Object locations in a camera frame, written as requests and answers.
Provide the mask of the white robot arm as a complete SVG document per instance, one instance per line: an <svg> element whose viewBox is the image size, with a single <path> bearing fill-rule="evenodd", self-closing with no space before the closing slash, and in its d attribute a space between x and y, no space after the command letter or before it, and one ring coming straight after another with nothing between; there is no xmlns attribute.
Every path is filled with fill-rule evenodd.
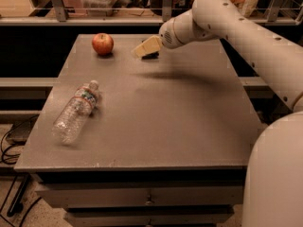
<svg viewBox="0 0 303 227"><path fill-rule="evenodd" d="M192 9L161 25L133 55L216 37L258 74L241 79L248 94L269 91L291 111L264 129L252 148L241 227L303 227L303 47L245 18L230 0L194 0Z"/></svg>

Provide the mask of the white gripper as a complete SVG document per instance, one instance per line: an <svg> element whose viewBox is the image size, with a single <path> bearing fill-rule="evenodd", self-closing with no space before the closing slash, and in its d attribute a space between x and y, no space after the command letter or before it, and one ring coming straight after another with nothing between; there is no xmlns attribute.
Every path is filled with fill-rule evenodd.
<svg viewBox="0 0 303 227"><path fill-rule="evenodd" d="M132 55L136 58L143 58L158 52L162 48L162 44L166 48L175 49L192 42L217 39L216 35L197 26L191 10L173 17L161 25L159 36L150 36L132 50Z"/></svg>

